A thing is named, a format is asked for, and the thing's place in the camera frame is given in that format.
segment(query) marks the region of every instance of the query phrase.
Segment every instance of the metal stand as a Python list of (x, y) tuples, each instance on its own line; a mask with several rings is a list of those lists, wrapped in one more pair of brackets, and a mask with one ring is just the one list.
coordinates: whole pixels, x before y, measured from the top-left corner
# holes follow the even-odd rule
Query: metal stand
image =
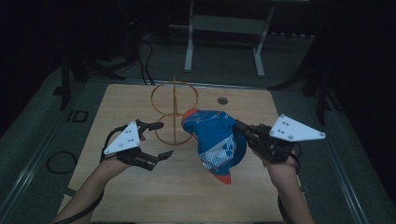
[(189, 43), (187, 46), (186, 62), (184, 63), (184, 71), (190, 72), (192, 69), (193, 55), (193, 30), (207, 30), (218, 32), (232, 32), (248, 35), (260, 35), (260, 42), (256, 48), (253, 48), (253, 57), (256, 64), (257, 76), (264, 77), (264, 69), (262, 66), (262, 45), (267, 36), (269, 24), (274, 14), (274, 7), (269, 9), (265, 21), (251, 19), (237, 19), (230, 17), (216, 17), (207, 15), (196, 15), (193, 10), (194, 1), (190, 0), (190, 18), (189, 18)]

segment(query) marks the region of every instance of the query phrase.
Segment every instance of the black cable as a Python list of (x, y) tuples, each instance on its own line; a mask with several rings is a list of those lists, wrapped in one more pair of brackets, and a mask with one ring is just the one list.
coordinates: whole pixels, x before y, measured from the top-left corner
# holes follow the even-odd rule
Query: black cable
[(277, 195), (277, 207), (279, 208), (280, 215), (283, 217), (283, 221), (287, 224), (293, 224), (288, 216), (288, 213), (286, 212), (285, 207), (283, 206), (282, 201), (280, 200), (279, 195)]
[[(51, 161), (52, 161), (55, 157), (57, 157), (58, 155), (61, 155), (61, 154), (69, 155), (69, 156), (73, 159), (74, 166), (73, 166), (72, 169), (67, 170), (67, 171), (56, 171), (56, 170), (54, 170), (54, 169), (52, 169), (52, 168), (50, 167)], [(76, 167), (76, 165), (77, 165), (77, 158), (76, 158), (76, 156), (75, 156), (73, 153), (71, 153), (71, 152), (69, 152), (69, 151), (59, 151), (59, 152), (53, 154), (53, 155), (52, 155), (51, 157), (49, 157), (49, 159), (47, 160), (47, 169), (48, 169), (51, 173), (54, 173), (54, 174), (56, 174), (56, 175), (65, 175), (65, 174), (73, 173), (73, 172), (74, 172), (74, 169), (75, 169), (75, 167)]]
[(72, 223), (82, 217), (85, 217), (86, 215), (88, 215), (101, 201), (103, 198), (103, 195), (105, 194), (105, 191), (102, 191), (101, 195), (99, 196), (98, 199), (96, 199), (96, 201), (91, 204), (87, 209), (85, 209), (84, 211), (72, 216), (72, 217), (68, 217), (64, 220), (61, 220), (59, 222), (55, 222), (55, 224), (67, 224), (67, 223)]
[(111, 157), (106, 157), (106, 158), (103, 158), (103, 160), (108, 160), (108, 159), (111, 159), (111, 158), (114, 158), (114, 157), (116, 157), (117, 155), (113, 155), (113, 156), (111, 156)]
[(292, 152), (290, 152), (289, 156), (292, 157), (297, 162), (296, 174), (298, 174), (301, 168), (300, 160)]
[(146, 82), (145, 72), (143, 71), (143, 63), (142, 63), (142, 59), (140, 58), (140, 55), (137, 55), (137, 61), (140, 63), (140, 71), (142, 73), (142, 79), (145, 82), (145, 85), (147, 85), (148, 83)]
[(153, 79), (152, 76), (149, 74), (149, 59), (150, 59), (151, 54), (152, 54), (152, 45), (151, 45), (148, 41), (146, 41), (146, 40), (144, 40), (144, 39), (142, 39), (142, 42), (145, 43), (145, 44), (148, 44), (149, 47), (150, 47), (150, 51), (149, 51), (149, 54), (148, 54), (148, 58), (146, 59), (145, 70), (146, 70), (146, 74), (148, 75), (148, 79), (149, 79), (151, 85), (152, 85), (152, 86), (155, 86), (154, 79)]
[(303, 153), (303, 148), (301, 147), (300, 143), (298, 143), (298, 142), (296, 142), (296, 145), (299, 148), (297, 158), (300, 159), (301, 154)]

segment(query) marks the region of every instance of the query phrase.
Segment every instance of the dark floor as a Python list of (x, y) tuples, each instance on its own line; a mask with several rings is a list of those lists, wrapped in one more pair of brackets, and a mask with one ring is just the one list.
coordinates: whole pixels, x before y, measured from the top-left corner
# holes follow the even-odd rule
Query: dark floor
[[(186, 44), (177, 39), (163, 42), (144, 36), (140, 55), (149, 57), (154, 80), (177, 80), (210, 86), (236, 86), (265, 90), (293, 77), (312, 38), (269, 35), (262, 60), (266, 76), (256, 76), (251, 48), (247, 45), (207, 42), (194, 48), (192, 71), (183, 71)], [(111, 83), (144, 84), (138, 65), (117, 72), (126, 80), (109, 79), (91, 72), (88, 82), (72, 80), (71, 102), (60, 111), (60, 96), (52, 95), (61, 84), (61, 71), (48, 76), (39, 91), (0, 141), (0, 223), (48, 223), (56, 215), (71, 174), (56, 175), (46, 161), (59, 151), (78, 157), (106, 86)], [(327, 134), (325, 140), (302, 142), (300, 179), (317, 223), (396, 223), (396, 210), (367, 158), (359, 137), (343, 111), (328, 100), (326, 125), (316, 116), (318, 95), (304, 96), (302, 82), (282, 91), (271, 91), (279, 114), (287, 114)], [(88, 112), (86, 122), (68, 121), (73, 111)], [(57, 158), (57, 168), (73, 169), (69, 157)]]

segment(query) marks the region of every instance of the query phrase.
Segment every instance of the white plastic bracket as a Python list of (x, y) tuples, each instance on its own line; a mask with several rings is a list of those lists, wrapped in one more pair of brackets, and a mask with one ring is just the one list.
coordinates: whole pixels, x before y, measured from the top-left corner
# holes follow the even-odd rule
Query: white plastic bracket
[(326, 133), (319, 132), (283, 114), (277, 119), (270, 135), (288, 142), (318, 140), (326, 137)]
[(136, 121), (132, 121), (114, 141), (105, 149), (105, 154), (123, 151), (140, 146)]

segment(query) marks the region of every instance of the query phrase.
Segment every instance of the tabletop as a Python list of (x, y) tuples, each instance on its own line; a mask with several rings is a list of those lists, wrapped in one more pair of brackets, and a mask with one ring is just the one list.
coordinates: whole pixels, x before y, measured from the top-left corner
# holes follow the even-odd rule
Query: tabletop
[[(218, 102), (220, 97), (226, 98), (228, 103), (221, 105)], [(174, 150), (174, 153), (168, 160), (160, 161), (152, 171), (132, 167), (112, 179), (92, 221), (282, 220), (277, 208), (277, 191), (262, 162), (250, 149), (244, 159), (231, 168), (231, 185), (225, 185), (202, 165), (195, 138), (180, 144), (189, 135), (181, 128), (181, 117), (173, 115), (181, 115), (191, 107), (224, 111), (246, 124), (272, 126), (278, 117), (271, 93), (264, 90), (192, 88), (184, 85), (109, 85), (69, 188), (78, 189), (97, 166), (107, 135), (135, 119), (144, 122), (161, 120), (164, 123), (157, 133), (145, 131), (147, 140), (141, 142), (144, 152), (155, 156), (168, 150)], [(68, 200), (65, 196), (60, 209)]]

